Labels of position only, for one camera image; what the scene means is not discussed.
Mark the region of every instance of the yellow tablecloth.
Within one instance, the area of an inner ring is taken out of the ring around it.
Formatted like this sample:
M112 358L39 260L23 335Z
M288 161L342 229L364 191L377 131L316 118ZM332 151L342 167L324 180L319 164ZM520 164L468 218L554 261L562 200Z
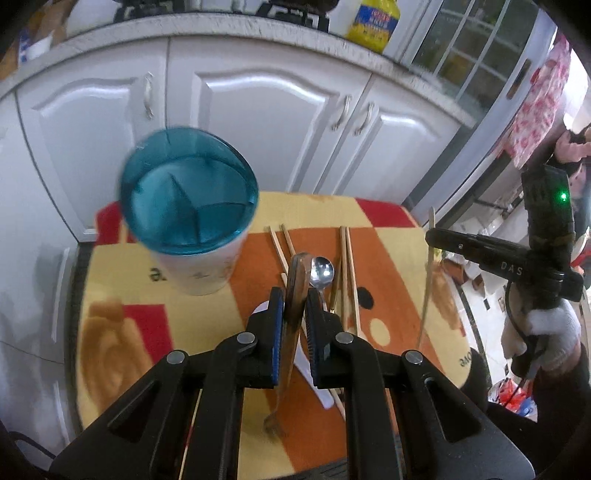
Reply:
M170 349L189 354L211 350L243 330L253 309L268 300L271 287L282 285L281 266L265 230L270 225L279 231L282 223L290 229L296 250L332 261L338 256L338 227L350 226L358 287L373 300L371 308L367 299L367 308L361 308L362 330L375 348L396 354L415 348L427 244L424 231L399 206L348 197L261 193L230 283L214 294L194 297L165 279L150 253L128 233L114 203L97 214L99 237L80 318L77 403L83 426ZM449 295L443 284L435 288L421 350L460 385L470 367L469 347L457 312L443 305ZM270 391L245 392L240 479L289 475L346 456L343 419L336 407L322 408L299 372L294 371L278 412L287 433L282 439L270 439L262 429L273 402Z

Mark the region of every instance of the white cup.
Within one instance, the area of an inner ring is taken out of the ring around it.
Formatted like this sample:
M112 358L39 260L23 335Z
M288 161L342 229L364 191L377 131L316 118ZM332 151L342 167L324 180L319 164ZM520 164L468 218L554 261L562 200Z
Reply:
M202 254L152 252L152 256L179 290L189 295L208 295L220 290L230 280L247 236L248 229L230 243Z

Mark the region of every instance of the white glove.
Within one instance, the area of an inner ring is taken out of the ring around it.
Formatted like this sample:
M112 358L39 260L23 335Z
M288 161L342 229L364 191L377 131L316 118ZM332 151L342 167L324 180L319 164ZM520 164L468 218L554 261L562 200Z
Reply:
M560 305L551 310L531 310L531 299L524 299L515 285L509 291L511 313L525 336L549 335L548 347L540 361L543 370L552 371L569 358L580 342L581 324L571 304L560 300ZM507 317L501 335L505 358L522 355L527 346Z

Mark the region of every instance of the bottle label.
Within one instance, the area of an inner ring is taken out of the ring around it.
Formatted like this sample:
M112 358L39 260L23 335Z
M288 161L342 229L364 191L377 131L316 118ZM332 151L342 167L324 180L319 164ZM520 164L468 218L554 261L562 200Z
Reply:
M353 28L358 31L358 34L362 34L366 38L369 37L373 42L385 46L397 24L398 19L383 10L361 5L353 22Z

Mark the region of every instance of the cabinet door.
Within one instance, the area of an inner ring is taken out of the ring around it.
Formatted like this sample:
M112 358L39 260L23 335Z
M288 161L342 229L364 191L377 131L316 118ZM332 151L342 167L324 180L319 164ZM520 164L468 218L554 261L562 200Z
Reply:
M317 192L402 203L460 125L403 87L371 83Z
M0 225L0 341L63 363L78 243L35 170L14 95L0 102Z
M174 38L167 121L230 143L261 190L312 193L368 80L365 70L292 47Z
M33 158L79 241L116 199L135 145L164 127L166 39L90 53L33 78L17 96Z
M66 393L64 366L0 343L0 420L60 453L75 437ZM24 442L19 448L33 464L47 469L51 460Z

